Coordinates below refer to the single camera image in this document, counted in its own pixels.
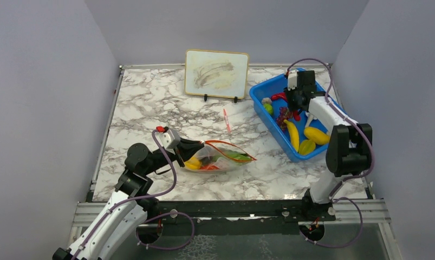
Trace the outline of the yellow bell pepper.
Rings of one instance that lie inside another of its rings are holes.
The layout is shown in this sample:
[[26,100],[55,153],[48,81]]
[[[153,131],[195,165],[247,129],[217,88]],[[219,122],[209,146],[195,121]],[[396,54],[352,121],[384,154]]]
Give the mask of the yellow bell pepper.
[[202,167],[202,162],[196,158],[196,157],[191,157],[188,161],[184,162],[185,167],[188,170],[199,170]]

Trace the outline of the clear orange-zip plastic bag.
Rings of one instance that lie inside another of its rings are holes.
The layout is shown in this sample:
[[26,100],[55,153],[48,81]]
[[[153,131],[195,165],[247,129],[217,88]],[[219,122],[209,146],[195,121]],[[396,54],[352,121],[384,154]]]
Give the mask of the clear orange-zip plastic bag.
[[[217,173],[217,172],[228,172],[236,170],[246,164],[249,164],[257,159],[241,149],[240,147],[226,141],[221,140],[207,140],[201,141],[204,144],[204,148],[198,151],[194,157],[198,158],[202,162],[202,166],[205,165],[216,165],[220,167],[218,171],[203,171],[203,170],[189,170],[192,172],[204,172],[204,173]],[[247,163],[238,163],[231,161],[227,158],[221,157],[219,154],[227,151],[235,151],[239,153],[247,153],[249,156],[253,157],[253,161]]]

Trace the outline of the orange carrot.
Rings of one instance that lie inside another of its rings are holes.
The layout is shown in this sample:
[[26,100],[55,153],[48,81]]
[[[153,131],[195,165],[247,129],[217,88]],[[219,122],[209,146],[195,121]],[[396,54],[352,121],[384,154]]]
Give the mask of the orange carrot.
[[202,166],[200,168],[200,170],[203,170],[203,171],[218,171],[218,170],[220,170],[220,167],[218,167],[216,165],[205,165],[205,166]]

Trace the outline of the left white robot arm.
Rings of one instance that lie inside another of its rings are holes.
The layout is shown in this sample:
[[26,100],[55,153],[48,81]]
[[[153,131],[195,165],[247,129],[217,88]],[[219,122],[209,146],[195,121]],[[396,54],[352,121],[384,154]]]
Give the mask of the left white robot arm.
[[179,138],[171,133],[161,133],[159,140],[154,133],[152,136],[158,149],[151,152],[142,143],[128,149],[125,170],[104,208],[75,242],[66,249],[58,248],[53,259],[109,259],[139,225],[180,214],[177,210],[160,212],[157,195],[148,194],[153,183],[148,174],[169,165],[176,181],[173,162],[177,161],[183,167],[204,147],[204,142]]

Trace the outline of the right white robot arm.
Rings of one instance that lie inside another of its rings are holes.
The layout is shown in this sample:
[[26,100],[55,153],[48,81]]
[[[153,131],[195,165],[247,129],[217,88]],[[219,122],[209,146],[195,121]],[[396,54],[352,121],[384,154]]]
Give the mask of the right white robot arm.
[[300,206],[301,216],[314,220],[350,179],[362,178],[374,167],[372,127],[358,123],[344,113],[328,92],[318,90],[312,70],[297,71],[295,76],[285,73],[287,87],[284,94],[291,112],[307,112],[322,123],[329,132],[326,151],[328,172],[320,176],[305,193]]

